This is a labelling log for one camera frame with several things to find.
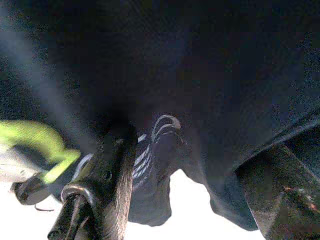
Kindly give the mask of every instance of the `blurry background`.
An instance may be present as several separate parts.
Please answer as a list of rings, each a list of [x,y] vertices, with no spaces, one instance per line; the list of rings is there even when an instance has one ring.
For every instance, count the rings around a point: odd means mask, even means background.
[[[0,239],[46,240],[61,204],[52,197],[34,206],[21,205],[11,183],[0,182]],[[259,231],[248,232],[213,213],[206,188],[182,170],[171,177],[172,217],[163,226],[129,223],[125,240],[264,240]]]

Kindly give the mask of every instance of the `white surface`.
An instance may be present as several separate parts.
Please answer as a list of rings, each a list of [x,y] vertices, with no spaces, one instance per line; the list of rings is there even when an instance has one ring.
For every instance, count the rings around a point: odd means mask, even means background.
[[[264,240],[258,231],[248,232],[213,213],[206,188],[180,170],[171,177],[172,217],[159,227],[129,223],[125,240]],[[48,198],[34,206],[22,206],[11,185],[0,183],[0,239],[45,240],[59,215],[61,205]]]

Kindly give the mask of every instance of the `black cloth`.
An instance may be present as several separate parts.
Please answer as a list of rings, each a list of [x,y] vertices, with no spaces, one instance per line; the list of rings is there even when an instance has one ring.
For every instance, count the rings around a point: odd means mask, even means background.
[[[0,119],[48,124],[85,156],[123,115],[146,135],[137,158],[152,149],[130,221],[163,224],[183,169],[215,213],[256,230],[234,172],[320,124],[318,13],[299,0],[4,0]],[[162,116],[181,128],[152,139]]]

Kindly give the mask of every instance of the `dark metal part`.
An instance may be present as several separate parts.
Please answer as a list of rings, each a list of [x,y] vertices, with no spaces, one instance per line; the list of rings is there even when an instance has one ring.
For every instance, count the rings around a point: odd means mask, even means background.
[[[66,203],[75,195],[83,196],[89,203],[98,240],[124,238],[137,143],[137,132],[133,126],[113,126],[79,176],[62,191],[61,198]],[[61,214],[69,214],[70,210],[67,208],[69,207],[63,208],[62,211],[66,213]]]
[[[82,195],[70,196],[48,235],[50,240],[74,240],[78,229],[90,215],[90,205]]]
[[[39,175],[31,177],[23,183],[15,183],[14,192],[22,205],[35,205],[50,196],[48,187],[39,178]]]
[[[320,180],[286,145],[261,153],[237,176],[267,240],[320,238]]]

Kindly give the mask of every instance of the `white background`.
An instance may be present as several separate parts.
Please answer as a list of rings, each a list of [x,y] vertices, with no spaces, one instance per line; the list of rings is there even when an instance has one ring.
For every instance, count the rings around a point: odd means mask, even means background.
[[[264,240],[259,231],[248,232],[213,213],[206,188],[179,170],[171,177],[172,217],[163,226],[129,223],[125,240]],[[0,239],[45,240],[59,215],[61,205],[48,198],[34,206],[22,206],[10,192],[11,184],[0,183]]]

